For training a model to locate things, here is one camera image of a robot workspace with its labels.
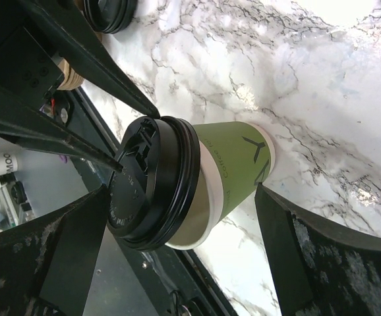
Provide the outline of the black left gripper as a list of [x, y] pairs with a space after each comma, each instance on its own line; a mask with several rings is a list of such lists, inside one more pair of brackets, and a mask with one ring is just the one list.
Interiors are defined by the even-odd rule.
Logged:
[[54, 93], [63, 81], [60, 58], [47, 37], [83, 78], [139, 113], [160, 118], [73, 1], [0, 1], [0, 133], [18, 137], [26, 149], [122, 171], [114, 158], [42, 113], [59, 113]]

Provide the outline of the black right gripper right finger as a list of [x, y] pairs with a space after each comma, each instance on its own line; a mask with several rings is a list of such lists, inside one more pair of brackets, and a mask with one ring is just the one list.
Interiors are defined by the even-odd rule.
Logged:
[[254, 200], [282, 315], [381, 315], [381, 238], [262, 184]]

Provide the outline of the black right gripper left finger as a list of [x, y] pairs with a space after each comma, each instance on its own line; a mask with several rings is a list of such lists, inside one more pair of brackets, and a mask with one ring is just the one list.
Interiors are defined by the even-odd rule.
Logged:
[[82, 315], [107, 222], [101, 186], [0, 232], [0, 315]]

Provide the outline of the green paper coffee cup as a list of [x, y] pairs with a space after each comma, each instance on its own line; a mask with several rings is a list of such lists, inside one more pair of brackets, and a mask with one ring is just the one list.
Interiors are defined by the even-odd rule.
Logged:
[[268, 178], [276, 162], [274, 143], [258, 125], [215, 122], [194, 129], [200, 144], [200, 172], [187, 216], [166, 243], [176, 250], [200, 246]]

